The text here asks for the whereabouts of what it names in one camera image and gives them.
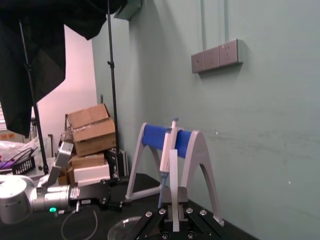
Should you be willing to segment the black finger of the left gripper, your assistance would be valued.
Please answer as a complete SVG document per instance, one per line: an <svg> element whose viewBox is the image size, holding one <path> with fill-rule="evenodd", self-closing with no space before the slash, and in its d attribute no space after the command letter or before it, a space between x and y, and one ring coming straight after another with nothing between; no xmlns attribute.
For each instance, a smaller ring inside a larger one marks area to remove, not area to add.
<svg viewBox="0 0 320 240"><path fill-rule="evenodd" d="M117 185L120 185L122 183L122 180L121 179L118 179L118 178L113 178L113 179L102 179L100 180L99 182L101 185L107 185L109 186L110 188L112 187L115 187Z"/></svg>
<svg viewBox="0 0 320 240"><path fill-rule="evenodd" d="M99 201L99 208L102 211L121 211L123 209L124 202L122 200L112 200L103 198Z"/></svg>

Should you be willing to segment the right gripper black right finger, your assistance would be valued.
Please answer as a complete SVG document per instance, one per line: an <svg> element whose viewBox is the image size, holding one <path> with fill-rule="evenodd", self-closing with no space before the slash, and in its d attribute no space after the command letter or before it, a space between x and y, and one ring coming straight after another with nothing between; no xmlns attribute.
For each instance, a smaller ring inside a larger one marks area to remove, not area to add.
<svg viewBox="0 0 320 240"><path fill-rule="evenodd" d="M182 213L179 216L179 240L223 239L223 227L207 209L191 206L185 187L178 188L178 205L182 207Z"/></svg>

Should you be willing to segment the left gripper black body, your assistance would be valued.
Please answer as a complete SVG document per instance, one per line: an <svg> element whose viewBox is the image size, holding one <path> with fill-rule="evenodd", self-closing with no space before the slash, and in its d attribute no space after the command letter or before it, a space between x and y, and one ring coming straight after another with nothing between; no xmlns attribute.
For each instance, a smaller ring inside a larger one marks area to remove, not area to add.
<svg viewBox="0 0 320 240"><path fill-rule="evenodd" d="M75 207L78 202L81 205L99 206L99 201L103 198L111 198L111 188L106 184L95 183L72 187L69 194L69 206Z"/></svg>

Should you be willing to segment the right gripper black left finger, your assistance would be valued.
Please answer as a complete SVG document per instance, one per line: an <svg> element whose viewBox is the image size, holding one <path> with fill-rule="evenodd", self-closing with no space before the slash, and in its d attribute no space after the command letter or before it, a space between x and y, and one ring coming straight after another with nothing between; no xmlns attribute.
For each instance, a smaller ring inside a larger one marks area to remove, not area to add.
<svg viewBox="0 0 320 240"><path fill-rule="evenodd" d="M171 191L165 188L160 207L156 210L147 210L136 224L136 239L172 240L172 205Z"/></svg>

